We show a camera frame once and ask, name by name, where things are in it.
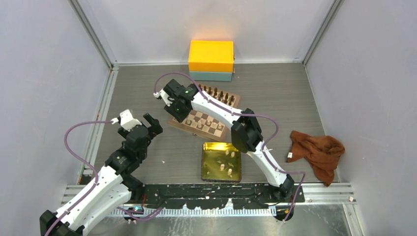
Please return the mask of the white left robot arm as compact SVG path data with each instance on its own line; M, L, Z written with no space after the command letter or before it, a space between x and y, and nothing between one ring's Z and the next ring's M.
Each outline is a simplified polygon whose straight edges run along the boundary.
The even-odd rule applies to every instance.
M148 126L134 118L129 109L104 121L120 125L118 133L124 138L121 147L110 154L100 171L93 170L94 177L75 197L40 216L42 236L86 236L114 209L143 198L143 183L132 173L147 158L151 141L163 132L159 120L148 113L143 117Z

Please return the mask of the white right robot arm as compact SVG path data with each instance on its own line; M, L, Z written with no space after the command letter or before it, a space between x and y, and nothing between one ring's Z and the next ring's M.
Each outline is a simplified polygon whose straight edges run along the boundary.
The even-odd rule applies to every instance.
M274 187L274 198L285 202L291 197L295 182L289 173L280 168L266 147L267 142L257 120L258 114L251 109L243 111L228 106L202 91L196 83L185 87L174 79L155 92L154 96L165 102L165 111L178 122L183 122L191 111L218 120L230 130L233 146L248 154L262 170L269 185Z

